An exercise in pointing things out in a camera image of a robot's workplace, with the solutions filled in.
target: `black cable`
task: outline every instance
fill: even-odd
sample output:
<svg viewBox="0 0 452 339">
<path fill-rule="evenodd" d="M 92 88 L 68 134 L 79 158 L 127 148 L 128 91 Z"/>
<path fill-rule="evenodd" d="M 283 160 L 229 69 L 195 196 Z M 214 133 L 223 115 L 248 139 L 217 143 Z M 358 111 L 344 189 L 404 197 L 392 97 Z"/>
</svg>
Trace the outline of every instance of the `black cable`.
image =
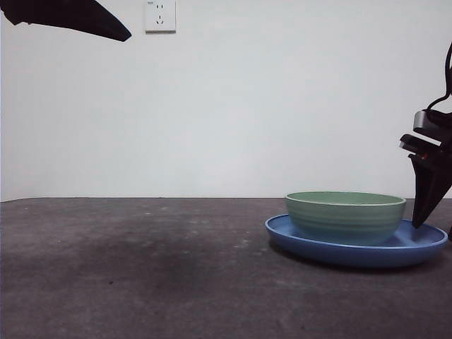
<svg viewBox="0 0 452 339">
<path fill-rule="evenodd" d="M 451 67 L 451 56 L 452 56 L 452 43 L 449 47 L 449 50 L 447 51 L 447 57 L 446 57 L 446 64 L 444 66 L 444 75 L 446 78 L 446 94 L 435 101 L 433 101 L 426 109 L 427 115 L 429 111 L 432 109 L 434 105 L 436 105 L 438 102 L 446 100 L 449 95 L 452 93 L 452 67 Z"/>
</svg>

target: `concrete surface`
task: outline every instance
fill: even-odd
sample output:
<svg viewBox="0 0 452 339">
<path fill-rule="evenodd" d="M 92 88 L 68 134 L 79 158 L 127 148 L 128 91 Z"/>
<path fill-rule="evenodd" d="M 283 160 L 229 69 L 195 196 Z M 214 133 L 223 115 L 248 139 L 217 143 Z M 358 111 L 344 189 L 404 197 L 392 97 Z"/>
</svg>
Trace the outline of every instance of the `concrete surface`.
<svg viewBox="0 0 452 339">
<path fill-rule="evenodd" d="M 327 266 L 269 244 L 283 213 L 273 198 L 2 203 L 2 338 L 452 338 L 452 243 L 411 268 Z M 452 201 L 428 221 L 448 230 Z"/>
</svg>

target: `white wall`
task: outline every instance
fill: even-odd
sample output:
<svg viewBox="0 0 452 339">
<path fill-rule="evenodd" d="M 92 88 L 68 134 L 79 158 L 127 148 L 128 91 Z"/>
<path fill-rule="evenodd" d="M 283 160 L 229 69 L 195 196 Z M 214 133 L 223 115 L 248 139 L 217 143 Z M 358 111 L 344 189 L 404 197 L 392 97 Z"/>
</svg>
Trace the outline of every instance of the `white wall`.
<svg viewBox="0 0 452 339">
<path fill-rule="evenodd" d="M 399 138 L 444 93 L 450 1 L 180 0 L 176 35 L 100 2 L 129 41 L 2 20 L 3 201 L 414 196 Z"/>
</svg>

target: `bowl rim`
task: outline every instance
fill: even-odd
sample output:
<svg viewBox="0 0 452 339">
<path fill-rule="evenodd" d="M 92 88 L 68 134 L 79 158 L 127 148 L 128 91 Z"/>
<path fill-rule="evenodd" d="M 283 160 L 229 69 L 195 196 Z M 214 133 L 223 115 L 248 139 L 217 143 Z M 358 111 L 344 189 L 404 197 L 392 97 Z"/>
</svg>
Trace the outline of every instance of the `bowl rim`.
<svg viewBox="0 0 452 339">
<path fill-rule="evenodd" d="M 308 201 L 308 200 L 295 199 L 295 198 L 290 197 L 290 195 L 292 195 L 292 194 L 300 194 L 300 193 L 358 193 L 358 194 L 369 194 L 369 195 L 373 195 L 373 196 L 387 196 L 390 198 L 399 199 L 400 201 L 396 201 L 394 203 L 324 203 L 324 202 L 320 202 L 320 201 Z M 298 203 L 312 203 L 314 205 L 323 205 L 323 206 L 327 205 L 327 206 L 378 207 L 378 206 L 403 205 L 407 202 L 406 199 L 401 198 L 399 196 L 392 196 L 392 195 L 388 195 L 388 194 L 380 194 L 380 193 L 372 193 L 372 192 L 362 192 L 362 191 L 300 191 L 300 192 L 288 193 L 285 195 L 285 198 L 287 200 L 296 201 Z"/>
</svg>

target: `plate rim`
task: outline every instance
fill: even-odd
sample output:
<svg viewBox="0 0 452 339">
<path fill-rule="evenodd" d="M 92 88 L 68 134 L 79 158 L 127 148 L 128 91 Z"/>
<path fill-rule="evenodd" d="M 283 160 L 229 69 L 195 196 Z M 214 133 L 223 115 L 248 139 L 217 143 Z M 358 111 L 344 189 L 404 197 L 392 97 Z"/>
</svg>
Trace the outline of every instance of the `plate rim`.
<svg viewBox="0 0 452 339">
<path fill-rule="evenodd" d="M 268 218 L 265 222 L 265 226 L 266 229 L 269 232 L 273 232 L 276 234 L 279 234 L 280 236 L 283 237 L 287 237 L 293 240 L 297 240 L 297 241 L 302 241 L 302 242 L 308 242 L 308 243 L 312 243 L 312 244 L 318 244 L 318 245 L 326 245 L 326 246 L 334 246 L 334 247 L 345 247 L 348 249 L 383 249 L 383 250 L 389 250 L 389 249 L 425 249 L 428 247 L 436 247 L 439 245 L 444 244 L 445 242 L 447 242 L 448 240 L 448 235 L 445 231 L 443 231 L 442 229 L 435 227 L 435 226 L 431 226 L 428 224 L 422 224 L 423 226 L 427 226 L 437 232 L 440 232 L 443 237 L 442 239 L 438 240 L 437 242 L 432 242 L 430 244 L 425 244 L 425 245 L 419 245 L 419 246 L 365 246 L 365 245 L 349 245 L 349 244 L 340 244 L 340 243 L 335 243 L 335 242 L 322 242 L 320 240 L 313 240 L 313 239 L 306 239 L 306 238 L 300 238 L 300 237 L 296 237 L 293 235 L 289 235 L 289 234 L 284 234 L 282 232 L 278 232 L 277 230 L 275 230 L 274 228 L 270 227 L 270 225 L 268 224 L 270 221 L 274 220 L 274 219 L 278 219 L 278 218 L 283 218 L 283 217 L 289 217 L 289 214 L 281 214 L 281 215 L 275 215 L 271 218 Z"/>
</svg>

